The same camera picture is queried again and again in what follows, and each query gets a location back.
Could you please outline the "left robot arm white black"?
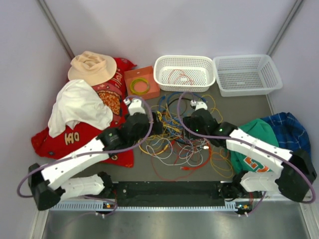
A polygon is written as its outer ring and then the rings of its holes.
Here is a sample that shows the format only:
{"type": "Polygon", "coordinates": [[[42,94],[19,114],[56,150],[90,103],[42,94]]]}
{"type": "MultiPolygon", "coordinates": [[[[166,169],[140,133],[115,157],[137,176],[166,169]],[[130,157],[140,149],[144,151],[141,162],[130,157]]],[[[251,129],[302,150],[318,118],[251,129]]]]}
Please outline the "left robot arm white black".
{"type": "Polygon", "coordinates": [[[35,163],[29,166],[27,182],[37,209],[48,210],[63,200],[78,196],[109,197],[113,182],[107,173],[100,172],[84,178],[75,178],[74,175],[116,154],[129,151],[146,136],[161,134],[163,123],[155,113],[152,115],[153,123],[149,123],[146,114],[135,113],[128,116],[120,127],[105,129],[55,164],[40,166],[35,163]]]}

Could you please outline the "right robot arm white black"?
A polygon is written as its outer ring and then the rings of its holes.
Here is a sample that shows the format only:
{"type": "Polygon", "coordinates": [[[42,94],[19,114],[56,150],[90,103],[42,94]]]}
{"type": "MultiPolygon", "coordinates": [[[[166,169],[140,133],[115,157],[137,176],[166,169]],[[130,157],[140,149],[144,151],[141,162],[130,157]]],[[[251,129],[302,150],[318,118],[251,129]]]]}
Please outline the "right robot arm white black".
{"type": "Polygon", "coordinates": [[[243,171],[233,179],[233,192],[244,197],[249,192],[275,192],[299,203],[306,203],[308,193],[316,200],[313,182],[317,173],[309,154],[298,149],[291,151],[257,139],[228,123],[218,123],[206,109],[195,110],[181,120],[184,130],[196,137],[208,139],[211,144],[238,152],[267,166],[269,171],[258,173],[243,171]]]}

